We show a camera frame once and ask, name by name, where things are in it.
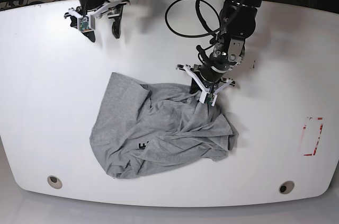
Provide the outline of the grey T-shirt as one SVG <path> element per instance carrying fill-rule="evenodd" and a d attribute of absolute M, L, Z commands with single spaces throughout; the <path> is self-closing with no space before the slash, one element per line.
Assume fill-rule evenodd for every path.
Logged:
<path fill-rule="evenodd" d="M 219 161 L 236 136 L 217 106 L 181 84 L 141 84 L 112 73 L 90 136 L 107 175 L 134 179 L 203 158 Z"/>

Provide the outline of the red tape rectangle marking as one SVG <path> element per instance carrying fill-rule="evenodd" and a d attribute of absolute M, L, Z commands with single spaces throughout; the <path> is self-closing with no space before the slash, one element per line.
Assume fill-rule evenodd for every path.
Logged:
<path fill-rule="evenodd" d="M 324 125 L 322 117 L 307 117 L 301 135 L 300 152 L 303 156 L 314 156 Z"/>

